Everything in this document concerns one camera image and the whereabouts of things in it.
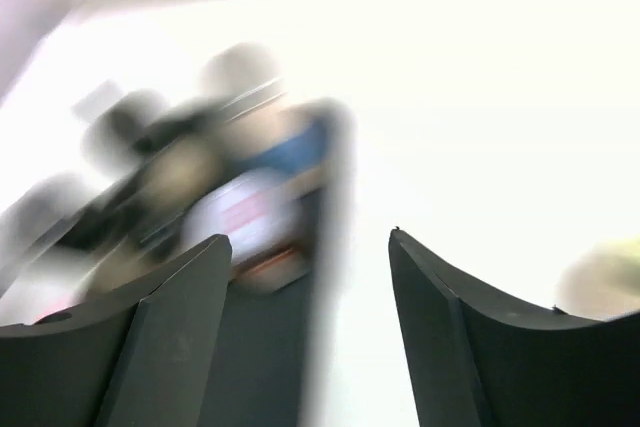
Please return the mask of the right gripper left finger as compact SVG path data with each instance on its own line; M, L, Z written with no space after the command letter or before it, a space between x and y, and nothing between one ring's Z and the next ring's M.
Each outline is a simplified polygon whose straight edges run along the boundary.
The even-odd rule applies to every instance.
M2 425L197 425L230 272L214 235L106 295L2 327Z

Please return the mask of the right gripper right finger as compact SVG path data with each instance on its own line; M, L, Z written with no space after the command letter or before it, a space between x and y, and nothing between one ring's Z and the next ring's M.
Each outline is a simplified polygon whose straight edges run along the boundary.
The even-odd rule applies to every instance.
M547 309L454 267L401 229L395 302L423 426L639 422L639 317Z

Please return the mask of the black knob-cap spice bottle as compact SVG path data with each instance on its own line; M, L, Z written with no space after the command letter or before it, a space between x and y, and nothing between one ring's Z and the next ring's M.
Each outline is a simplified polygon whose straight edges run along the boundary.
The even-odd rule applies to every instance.
M141 166L90 202L61 246L89 252L124 240L161 262L178 248L189 209L232 177L225 149L203 115L152 123L134 151Z

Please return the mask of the purple-lid spice jar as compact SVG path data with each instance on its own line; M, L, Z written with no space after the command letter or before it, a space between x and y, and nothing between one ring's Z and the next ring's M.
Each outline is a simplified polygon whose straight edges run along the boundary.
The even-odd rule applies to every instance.
M225 235L232 281L272 293L308 273L300 247L302 206L273 169L249 170L196 202L184 218L181 248Z

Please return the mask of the tall blue-band spice jar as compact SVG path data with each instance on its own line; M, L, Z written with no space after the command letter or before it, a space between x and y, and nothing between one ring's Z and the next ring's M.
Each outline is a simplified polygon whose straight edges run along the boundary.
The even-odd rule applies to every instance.
M212 114L207 132L239 169L273 168L303 193L326 185L330 136L319 105L290 97L265 46L242 42L214 55L201 92Z

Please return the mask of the black grinder-cap spice bottle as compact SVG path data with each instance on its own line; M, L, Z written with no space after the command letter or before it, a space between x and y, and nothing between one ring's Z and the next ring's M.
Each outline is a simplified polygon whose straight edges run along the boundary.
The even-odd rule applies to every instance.
M93 120L81 140L84 157L97 170L115 174L149 155L148 129L166 107L151 90L137 90L112 103Z

